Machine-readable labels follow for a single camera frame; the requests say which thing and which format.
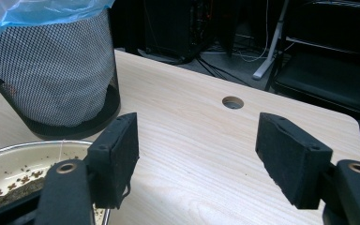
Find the black mesh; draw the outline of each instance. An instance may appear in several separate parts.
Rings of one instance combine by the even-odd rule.
[[[0,92],[43,139],[81,138],[113,119],[120,97],[107,10],[0,35]]]

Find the black chair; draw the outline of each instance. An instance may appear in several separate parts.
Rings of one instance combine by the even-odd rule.
[[[289,11],[270,87],[360,120],[360,3],[313,1]]]

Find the metal bowl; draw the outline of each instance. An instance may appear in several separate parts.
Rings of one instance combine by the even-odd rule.
[[[91,144],[82,141],[29,142],[0,149],[0,195],[45,176],[56,162],[83,159]],[[104,211],[95,209],[96,224],[107,222]]]

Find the light wood grain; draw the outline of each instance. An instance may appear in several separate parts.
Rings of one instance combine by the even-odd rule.
[[[351,117],[145,58],[115,52],[124,113],[138,113],[140,160],[111,224],[322,224],[299,211],[255,153],[260,112],[284,116],[335,153],[360,160]],[[222,104],[241,98],[242,109]],[[93,141],[97,135],[87,138]],[[0,148],[37,141],[0,96]]]

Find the blue plastic bag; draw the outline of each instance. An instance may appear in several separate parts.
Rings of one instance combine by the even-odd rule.
[[[98,15],[115,0],[0,0],[0,34],[9,26],[72,23]]]

